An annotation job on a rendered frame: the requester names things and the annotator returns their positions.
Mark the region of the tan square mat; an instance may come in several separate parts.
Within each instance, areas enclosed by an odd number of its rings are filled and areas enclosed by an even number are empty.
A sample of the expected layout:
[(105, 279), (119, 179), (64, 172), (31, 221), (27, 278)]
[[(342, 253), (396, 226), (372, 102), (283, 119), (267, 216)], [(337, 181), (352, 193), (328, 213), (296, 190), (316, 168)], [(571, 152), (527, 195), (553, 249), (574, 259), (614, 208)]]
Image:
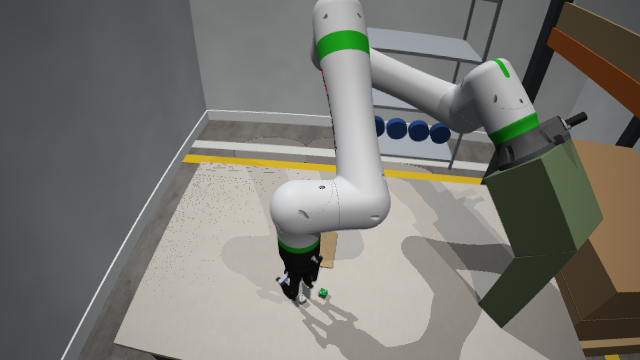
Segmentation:
[(323, 257), (320, 267), (332, 268), (337, 232), (321, 233), (320, 255)]

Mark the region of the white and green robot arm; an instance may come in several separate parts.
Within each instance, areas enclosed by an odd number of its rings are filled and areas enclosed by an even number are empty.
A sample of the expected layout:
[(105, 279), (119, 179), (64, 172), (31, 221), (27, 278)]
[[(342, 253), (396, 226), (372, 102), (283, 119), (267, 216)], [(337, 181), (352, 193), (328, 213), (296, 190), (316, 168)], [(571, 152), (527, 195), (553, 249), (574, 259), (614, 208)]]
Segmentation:
[(483, 126), (496, 148), (500, 171), (571, 139), (568, 130), (587, 120), (581, 112), (565, 121), (556, 116), (539, 124), (506, 59), (479, 65), (455, 85), (370, 48), (358, 0), (319, 0), (312, 20), (316, 37), (313, 35), (310, 56), (322, 72), (327, 93), (336, 178), (292, 180), (274, 192), (270, 215), (279, 255), (288, 265), (305, 267), (317, 260), (321, 240), (317, 233), (371, 229), (389, 213), (391, 199), (372, 88), (421, 110), (456, 133), (471, 133)]

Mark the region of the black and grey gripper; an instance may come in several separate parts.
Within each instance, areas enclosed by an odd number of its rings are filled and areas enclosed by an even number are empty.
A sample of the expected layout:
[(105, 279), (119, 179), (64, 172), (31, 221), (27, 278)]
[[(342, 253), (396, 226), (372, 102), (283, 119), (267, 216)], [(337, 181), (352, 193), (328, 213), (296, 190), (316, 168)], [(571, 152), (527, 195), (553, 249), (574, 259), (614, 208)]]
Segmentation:
[[(301, 280), (303, 280), (302, 293), (307, 299), (310, 299), (311, 288), (314, 287), (312, 282), (317, 280), (322, 259), (323, 257), (319, 254), (319, 257), (315, 262), (305, 267), (293, 267), (284, 262), (284, 275), (283, 277), (277, 277), (276, 281), (280, 284), (281, 288), (284, 287), (282, 288), (283, 293), (291, 299), (297, 308), (300, 306), (298, 293)], [(291, 278), (289, 285), (288, 278)]]

